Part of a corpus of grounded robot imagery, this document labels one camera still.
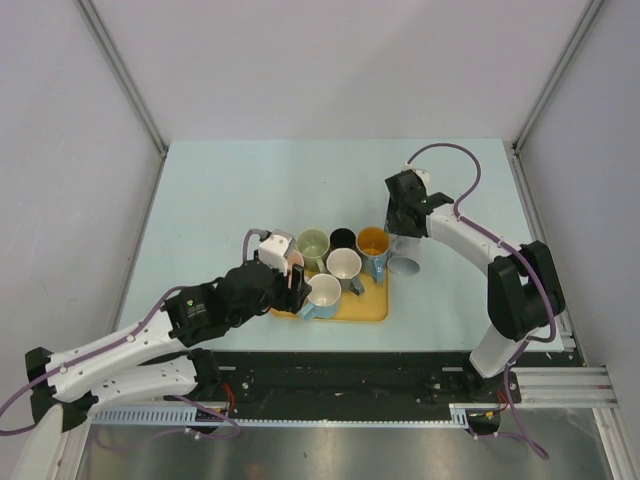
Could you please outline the pink mug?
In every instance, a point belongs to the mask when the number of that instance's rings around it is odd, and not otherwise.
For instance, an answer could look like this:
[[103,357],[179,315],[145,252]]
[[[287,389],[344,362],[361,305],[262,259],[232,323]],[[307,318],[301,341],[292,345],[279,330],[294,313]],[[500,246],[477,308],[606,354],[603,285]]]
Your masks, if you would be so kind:
[[292,250],[287,256],[287,272],[291,274],[295,266],[304,268],[304,258],[297,250]]

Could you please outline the light blue mug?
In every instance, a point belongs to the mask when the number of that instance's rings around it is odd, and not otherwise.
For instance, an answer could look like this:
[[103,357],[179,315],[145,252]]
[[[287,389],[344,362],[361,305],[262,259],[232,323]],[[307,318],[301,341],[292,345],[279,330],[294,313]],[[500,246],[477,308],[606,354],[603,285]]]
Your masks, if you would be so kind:
[[299,317],[303,320],[333,318],[339,310],[342,295],[339,280],[332,275],[319,273],[313,276],[308,284],[311,293],[299,311]]

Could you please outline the light green mug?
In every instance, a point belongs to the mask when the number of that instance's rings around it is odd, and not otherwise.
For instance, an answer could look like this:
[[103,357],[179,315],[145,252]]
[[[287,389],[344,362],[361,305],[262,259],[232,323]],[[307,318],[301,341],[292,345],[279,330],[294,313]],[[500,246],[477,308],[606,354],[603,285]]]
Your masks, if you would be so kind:
[[297,238],[298,251],[304,260],[306,270],[315,273],[326,272],[326,259],[330,251],[328,235],[320,229],[308,229]]

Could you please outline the dark grey mug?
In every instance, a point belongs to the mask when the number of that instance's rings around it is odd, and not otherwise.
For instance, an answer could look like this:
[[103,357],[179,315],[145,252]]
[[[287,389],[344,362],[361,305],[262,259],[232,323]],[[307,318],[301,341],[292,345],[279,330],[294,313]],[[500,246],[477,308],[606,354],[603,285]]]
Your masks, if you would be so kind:
[[338,280],[343,293],[351,292],[356,296],[365,293],[365,287],[359,279],[362,261],[356,251],[349,248],[333,250],[327,258],[326,268]]

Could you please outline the light grey mug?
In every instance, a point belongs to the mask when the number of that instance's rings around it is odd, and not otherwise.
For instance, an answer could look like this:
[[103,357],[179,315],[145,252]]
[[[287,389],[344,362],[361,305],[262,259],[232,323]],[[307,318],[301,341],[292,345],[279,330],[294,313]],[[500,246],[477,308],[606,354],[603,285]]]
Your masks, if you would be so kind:
[[389,270],[396,275],[417,275],[421,269],[420,239],[392,235],[390,256],[387,265]]

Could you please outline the blue butterfly mug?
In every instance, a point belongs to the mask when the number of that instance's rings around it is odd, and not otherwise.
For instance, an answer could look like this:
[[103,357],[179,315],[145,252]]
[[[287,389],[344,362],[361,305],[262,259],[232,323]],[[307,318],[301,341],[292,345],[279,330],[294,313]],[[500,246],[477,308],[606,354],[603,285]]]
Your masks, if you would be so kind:
[[385,271],[390,252],[391,237],[379,227],[366,227],[356,237],[356,247],[362,259],[363,272],[375,284],[385,281]]

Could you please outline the brown dark mug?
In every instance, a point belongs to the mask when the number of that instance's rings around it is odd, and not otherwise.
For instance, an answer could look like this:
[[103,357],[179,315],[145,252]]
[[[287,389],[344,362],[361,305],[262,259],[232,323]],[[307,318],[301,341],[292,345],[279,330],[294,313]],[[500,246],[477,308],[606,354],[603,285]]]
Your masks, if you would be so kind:
[[349,228],[337,228],[329,235],[330,248],[356,250],[356,234]]

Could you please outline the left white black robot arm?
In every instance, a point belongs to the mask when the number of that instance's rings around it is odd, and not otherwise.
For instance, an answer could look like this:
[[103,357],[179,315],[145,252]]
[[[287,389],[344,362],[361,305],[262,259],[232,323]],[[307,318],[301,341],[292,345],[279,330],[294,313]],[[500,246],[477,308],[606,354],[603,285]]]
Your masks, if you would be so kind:
[[60,353],[35,348],[25,356],[32,417],[40,421],[59,405],[69,431],[112,404],[210,400],[221,372],[201,343],[272,309],[297,313],[311,291],[302,267],[283,273],[250,260],[209,283],[171,288],[142,321],[90,344]]

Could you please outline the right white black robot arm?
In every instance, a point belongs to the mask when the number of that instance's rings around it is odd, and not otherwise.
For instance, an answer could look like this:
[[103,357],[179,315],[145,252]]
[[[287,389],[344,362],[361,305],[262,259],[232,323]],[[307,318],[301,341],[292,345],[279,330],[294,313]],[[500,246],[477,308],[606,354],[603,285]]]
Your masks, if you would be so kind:
[[484,401],[497,389],[496,375],[527,343],[556,336],[555,317],[566,303],[551,252],[540,241],[514,245],[464,215],[460,200],[430,194],[424,171],[407,167],[385,184],[389,233],[444,244],[486,276],[491,326],[469,355],[471,370],[461,376],[463,393]]

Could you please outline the yellow tray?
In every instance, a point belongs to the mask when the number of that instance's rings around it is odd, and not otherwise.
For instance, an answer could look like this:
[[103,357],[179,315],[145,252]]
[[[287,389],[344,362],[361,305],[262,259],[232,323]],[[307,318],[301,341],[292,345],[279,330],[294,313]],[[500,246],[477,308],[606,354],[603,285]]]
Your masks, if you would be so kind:
[[336,314],[330,318],[314,317],[319,321],[379,323],[385,320],[390,311],[390,281],[386,279],[376,284],[374,279],[363,272],[358,279],[364,286],[363,295],[355,295],[351,291],[341,295],[340,306]]

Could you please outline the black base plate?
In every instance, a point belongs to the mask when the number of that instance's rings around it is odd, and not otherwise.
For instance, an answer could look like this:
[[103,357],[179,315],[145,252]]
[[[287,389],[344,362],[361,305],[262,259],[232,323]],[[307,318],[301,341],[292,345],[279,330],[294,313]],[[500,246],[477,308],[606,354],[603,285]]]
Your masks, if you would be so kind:
[[574,377],[577,364],[567,354],[541,366],[527,354],[522,368],[482,380],[464,352],[443,354],[253,354],[248,361],[224,354],[221,383],[210,400],[153,397],[154,406],[213,409],[257,420],[434,420],[448,404],[524,404],[538,399],[537,387],[553,394]]

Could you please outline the left aluminium frame post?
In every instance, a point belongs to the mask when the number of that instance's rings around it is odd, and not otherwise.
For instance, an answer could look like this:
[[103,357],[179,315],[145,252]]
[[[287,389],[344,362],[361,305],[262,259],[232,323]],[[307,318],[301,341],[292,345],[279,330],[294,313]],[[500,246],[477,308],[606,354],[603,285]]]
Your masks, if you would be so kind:
[[75,0],[74,4],[90,34],[94,38],[125,99],[129,103],[139,125],[151,142],[154,150],[164,159],[168,152],[168,145],[163,139],[147,102],[144,100],[95,2],[91,0]]

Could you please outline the aluminium frame post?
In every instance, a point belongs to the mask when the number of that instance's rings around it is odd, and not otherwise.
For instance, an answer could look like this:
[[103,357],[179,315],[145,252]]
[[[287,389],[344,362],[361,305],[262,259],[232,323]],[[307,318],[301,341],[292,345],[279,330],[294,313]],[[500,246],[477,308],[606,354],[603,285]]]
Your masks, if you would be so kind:
[[578,54],[591,33],[591,30],[598,22],[600,15],[608,4],[609,1],[606,0],[590,0],[586,3],[576,24],[572,28],[565,45],[555,60],[542,89],[526,115],[517,135],[511,142],[511,148],[515,154],[520,154],[525,147],[530,135],[539,123],[565,75],[577,59]]
[[125,99],[129,103],[139,125],[151,142],[154,150],[164,159],[168,152],[168,145],[163,139],[147,102],[144,100],[95,2],[91,0],[75,0],[74,4],[90,34],[94,38]]

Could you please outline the right aluminium frame post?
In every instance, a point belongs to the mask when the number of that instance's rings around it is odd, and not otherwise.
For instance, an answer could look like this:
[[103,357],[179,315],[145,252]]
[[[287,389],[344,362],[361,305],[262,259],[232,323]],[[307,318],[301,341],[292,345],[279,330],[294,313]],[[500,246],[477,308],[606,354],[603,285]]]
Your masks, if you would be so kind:
[[590,0],[586,3],[576,24],[572,28],[565,45],[555,60],[542,89],[526,115],[517,135],[511,142],[511,148],[515,154],[520,154],[525,147],[530,135],[539,123],[565,75],[577,59],[578,54],[591,33],[591,30],[598,22],[600,15],[608,4],[609,1],[606,0]]

